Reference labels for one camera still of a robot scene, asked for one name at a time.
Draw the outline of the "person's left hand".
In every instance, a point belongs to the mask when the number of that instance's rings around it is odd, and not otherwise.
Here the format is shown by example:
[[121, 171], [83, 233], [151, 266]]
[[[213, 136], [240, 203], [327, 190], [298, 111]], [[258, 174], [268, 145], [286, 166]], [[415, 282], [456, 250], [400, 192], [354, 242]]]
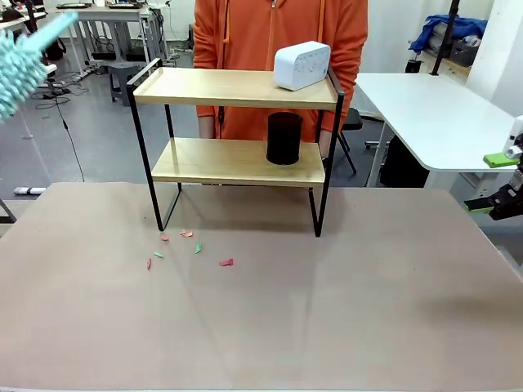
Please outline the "person's left hand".
[[323, 160], [325, 160], [329, 156], [331, 140], [332, 132], [322, 129], [320, 131], [320, 138], [318, 144], [320, 147], [320, 155]]

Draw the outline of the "person's right hand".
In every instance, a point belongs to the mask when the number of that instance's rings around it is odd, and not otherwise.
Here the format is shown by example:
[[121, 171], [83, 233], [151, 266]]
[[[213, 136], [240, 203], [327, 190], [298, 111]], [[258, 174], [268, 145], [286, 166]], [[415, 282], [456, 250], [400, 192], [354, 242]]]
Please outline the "person's right hand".
[[198, 117], [199, 137], [204, 139], [214, 139], [215, 118], [213, 116]]

